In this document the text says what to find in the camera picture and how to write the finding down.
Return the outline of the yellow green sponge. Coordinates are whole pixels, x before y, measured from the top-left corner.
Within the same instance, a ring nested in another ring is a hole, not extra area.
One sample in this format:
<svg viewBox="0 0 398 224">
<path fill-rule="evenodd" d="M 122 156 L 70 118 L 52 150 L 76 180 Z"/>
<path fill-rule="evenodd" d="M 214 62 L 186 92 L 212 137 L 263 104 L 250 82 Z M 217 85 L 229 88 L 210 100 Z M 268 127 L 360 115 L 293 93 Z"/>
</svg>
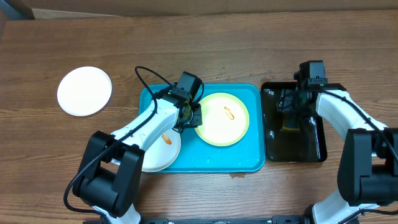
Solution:
<svg viewBox="0 0 398 224">
<path fill-rule="evenodd" d="M 283 114 L 282 129 L 288 131 L 297 131 L 300 129 L 298 114 Z"/>
</svg>

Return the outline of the yellow-green plate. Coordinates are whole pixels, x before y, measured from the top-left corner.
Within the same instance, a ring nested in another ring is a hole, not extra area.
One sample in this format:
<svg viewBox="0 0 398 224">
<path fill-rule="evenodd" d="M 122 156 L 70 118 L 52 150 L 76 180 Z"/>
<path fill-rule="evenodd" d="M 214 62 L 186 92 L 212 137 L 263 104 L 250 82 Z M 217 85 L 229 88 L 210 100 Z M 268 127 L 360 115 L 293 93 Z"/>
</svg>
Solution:
<svg viewBox="0 0 398 224">
<path fill-rule="evenodd" d="M 212 93 L 200 100 L 200 106 L 202 125 L 195 131 L 208 144 L 230 146 L 247 133 L 249 111 L 238 97 L 229 93 Z"/>
</svg>

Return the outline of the white plate with stain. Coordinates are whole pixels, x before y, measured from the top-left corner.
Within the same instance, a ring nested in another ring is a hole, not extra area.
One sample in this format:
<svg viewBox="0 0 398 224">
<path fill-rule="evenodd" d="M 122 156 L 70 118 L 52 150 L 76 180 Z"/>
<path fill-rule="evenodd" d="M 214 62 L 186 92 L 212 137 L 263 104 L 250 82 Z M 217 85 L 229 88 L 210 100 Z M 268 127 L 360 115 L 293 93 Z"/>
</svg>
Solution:
<svg viewBox="0 0 398 224">
<path fill-rule="evenodd" d="M 97 67 L 79 67 L 61 80 L 57 101 L 64 112 L 89 116 L 103 109 L 111 98 L 113 86 L 106 72 Z"/>
</svg>

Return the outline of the white plate near arm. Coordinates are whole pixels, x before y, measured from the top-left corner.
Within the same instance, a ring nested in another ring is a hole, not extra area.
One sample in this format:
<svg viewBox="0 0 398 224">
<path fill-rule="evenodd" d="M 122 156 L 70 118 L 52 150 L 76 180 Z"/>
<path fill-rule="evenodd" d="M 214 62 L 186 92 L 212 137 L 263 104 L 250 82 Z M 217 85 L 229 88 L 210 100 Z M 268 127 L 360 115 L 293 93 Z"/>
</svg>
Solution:
<svg viewBox="0 0 398 224">
<path fill-rule="evenodd" d="M 180 148 L 180 134 L 173 129 L 164 132 L 146 151 L 142 171 L 158 172 L 167 168 L 176 160 Z"/>
</svg>

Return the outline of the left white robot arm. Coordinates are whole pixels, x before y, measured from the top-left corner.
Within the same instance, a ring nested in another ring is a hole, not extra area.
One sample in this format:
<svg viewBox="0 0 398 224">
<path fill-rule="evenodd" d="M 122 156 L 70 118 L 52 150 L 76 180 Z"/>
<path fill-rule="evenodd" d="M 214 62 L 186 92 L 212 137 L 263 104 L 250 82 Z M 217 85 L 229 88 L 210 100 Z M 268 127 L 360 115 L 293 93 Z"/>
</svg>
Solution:
<svg viewBox="0 0 398 224">
<path fill-rule="evenodd" d="M 64 196 L 81 198 L 101 223 L 140 223 L 133 202 L 144 154 L 166 131 L 201 125 L 202 95 L 198 90 L 164 88 L 151 94 L 150 106 L 127 126 L 111 134 L 95 132 Z"/>
</svg>

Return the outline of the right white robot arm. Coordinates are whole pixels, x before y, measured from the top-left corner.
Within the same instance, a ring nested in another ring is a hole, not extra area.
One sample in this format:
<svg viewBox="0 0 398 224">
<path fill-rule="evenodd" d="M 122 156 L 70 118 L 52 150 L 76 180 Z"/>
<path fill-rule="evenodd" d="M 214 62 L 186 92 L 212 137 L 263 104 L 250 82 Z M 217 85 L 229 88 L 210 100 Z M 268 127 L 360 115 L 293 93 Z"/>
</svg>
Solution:
<svg viewBox="0 0 398 224">
<path fill-rule="evenodd" d="M 337 83 L 282 90 L 279 111 L 315 113 L 344 140 L 338 188 L 308 209 L 310 223 L 355 223 L 366 212 L 397 215 L 383 208 L 397 201 L 397 129 L 378 122 Z"/>
</svg>

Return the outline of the black water tray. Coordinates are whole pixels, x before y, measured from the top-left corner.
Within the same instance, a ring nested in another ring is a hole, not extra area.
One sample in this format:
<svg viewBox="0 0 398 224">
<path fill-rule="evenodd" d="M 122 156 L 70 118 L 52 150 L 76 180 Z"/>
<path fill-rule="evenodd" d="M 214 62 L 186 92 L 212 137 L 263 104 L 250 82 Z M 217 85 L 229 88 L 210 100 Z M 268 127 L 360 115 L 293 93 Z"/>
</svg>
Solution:
<svg viewBox="0 0 398 224">
<path fill-rule="evenodd" d="M 283 89 L 295 90 L 296 83 L 267 82 L 261 86 L 266 157 L 273 162 L 325 161 L 328 154 L 321 116 L 300 119 L 297 131 L 282 129 L 277 102 Z"/>
</svg>

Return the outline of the blue plastic tray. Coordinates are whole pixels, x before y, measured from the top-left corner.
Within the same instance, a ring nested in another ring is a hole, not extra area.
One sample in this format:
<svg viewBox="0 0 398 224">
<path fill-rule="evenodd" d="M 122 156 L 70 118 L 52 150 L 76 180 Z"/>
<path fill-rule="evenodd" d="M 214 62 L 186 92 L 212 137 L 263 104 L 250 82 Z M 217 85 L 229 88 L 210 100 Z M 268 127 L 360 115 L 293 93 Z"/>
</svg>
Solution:
<svg viewBox="0 0 398 224">
<path fill-rule="evenodd" d="M 255 172 L 265 163 L 265 144 L 259 90 L 252 84 L 206 84 L 204 97 L 229 93 L 238 97 L 249 111 L 247 133 L 237 143 L 218 147 L 202 140 L 194 129 L 180 134 L 181 148 L 176 160 L 163 173 Z"/>
</svg>

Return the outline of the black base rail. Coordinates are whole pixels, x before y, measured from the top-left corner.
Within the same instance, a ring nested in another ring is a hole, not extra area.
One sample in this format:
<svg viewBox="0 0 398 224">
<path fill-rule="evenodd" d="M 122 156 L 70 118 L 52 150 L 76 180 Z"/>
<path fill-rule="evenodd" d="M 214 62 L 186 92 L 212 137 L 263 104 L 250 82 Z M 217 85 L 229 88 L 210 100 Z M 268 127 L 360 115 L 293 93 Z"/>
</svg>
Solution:
<svg viewBox="0 0 398 224">
<path fill-rule="evenodd" d="M 305 215 L 276 215 L 272 218 L 243 218 L 243 219 L 191 219 L 168 220 L 167 218 L 143 219 L 139 224 L 311 224 Z"/>
</svg>

